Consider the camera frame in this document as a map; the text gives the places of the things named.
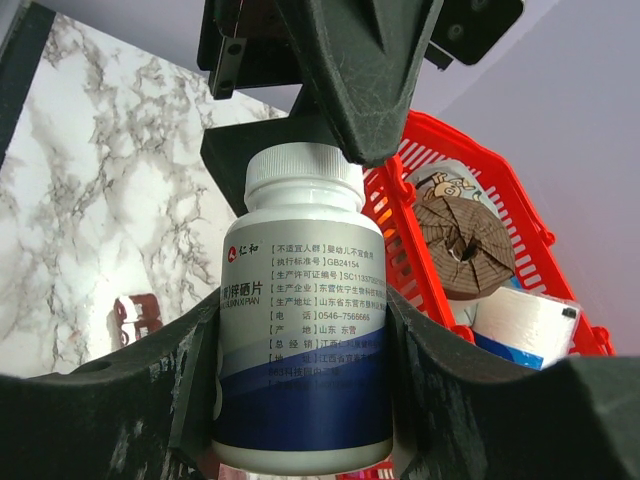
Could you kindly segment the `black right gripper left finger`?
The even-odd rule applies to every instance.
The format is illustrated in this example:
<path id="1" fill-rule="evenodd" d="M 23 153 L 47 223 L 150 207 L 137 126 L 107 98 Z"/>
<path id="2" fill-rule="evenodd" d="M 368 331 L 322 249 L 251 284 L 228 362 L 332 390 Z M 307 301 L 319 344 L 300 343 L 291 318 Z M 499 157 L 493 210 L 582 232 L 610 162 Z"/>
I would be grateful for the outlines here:
<path id="1" fill-rule="evenodd" d="M 220 294 L 69 374 L 1 378 L 4 479 L 215 479 Z"/>

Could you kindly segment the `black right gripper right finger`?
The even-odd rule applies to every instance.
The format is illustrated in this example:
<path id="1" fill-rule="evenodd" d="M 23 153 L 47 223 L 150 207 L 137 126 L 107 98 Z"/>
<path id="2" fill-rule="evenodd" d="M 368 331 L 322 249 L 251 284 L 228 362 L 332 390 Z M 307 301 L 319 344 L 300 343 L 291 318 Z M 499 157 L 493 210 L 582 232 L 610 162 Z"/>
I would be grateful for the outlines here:
<path id="1" fill-rule="evenodd" d="M 387 292 L 393 461 L 403 479 L 635 479 L 639 361 L 571 356 L 532 370 Z"/>

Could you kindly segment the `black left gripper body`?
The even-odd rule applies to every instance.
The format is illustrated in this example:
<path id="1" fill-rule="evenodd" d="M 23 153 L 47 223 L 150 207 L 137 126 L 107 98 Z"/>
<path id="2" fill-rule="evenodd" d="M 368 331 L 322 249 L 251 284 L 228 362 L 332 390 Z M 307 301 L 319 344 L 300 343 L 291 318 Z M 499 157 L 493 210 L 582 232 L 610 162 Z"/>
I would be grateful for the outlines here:
<path id="1" fill-rule="evenodd" d="M 273 0 L 206 0 L 197 52 L 209 90 L 226 100 L 237 90 L 296 85 L 300 68 Z"/>

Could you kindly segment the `white bottle cap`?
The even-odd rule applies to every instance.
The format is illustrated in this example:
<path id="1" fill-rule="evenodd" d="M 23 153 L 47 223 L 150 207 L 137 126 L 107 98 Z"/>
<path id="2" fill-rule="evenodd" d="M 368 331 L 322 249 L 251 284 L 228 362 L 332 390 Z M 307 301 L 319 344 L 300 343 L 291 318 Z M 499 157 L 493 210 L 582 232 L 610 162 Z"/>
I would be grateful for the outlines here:
<path id="1" fill-rule="evenodd" d="M 245 193 L 280 180 L 320 179 L 364 192 L 363 169 L 349 163 L 335 146 L 294 142 L 266 148 L 249 161 Z"/>

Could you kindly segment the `white pill bottle blue label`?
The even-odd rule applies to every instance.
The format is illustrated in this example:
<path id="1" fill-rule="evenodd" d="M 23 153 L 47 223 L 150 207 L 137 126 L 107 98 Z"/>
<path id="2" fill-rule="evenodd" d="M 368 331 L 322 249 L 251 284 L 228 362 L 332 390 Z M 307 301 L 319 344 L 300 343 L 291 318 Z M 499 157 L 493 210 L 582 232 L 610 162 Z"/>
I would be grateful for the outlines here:
<path id="1" fill-rule="evenodd" d="M 245 193 L 224 239 L 213 448 L 258 474 L 360 470 L 392 449 L 384 239 L 365 191 Z"/>

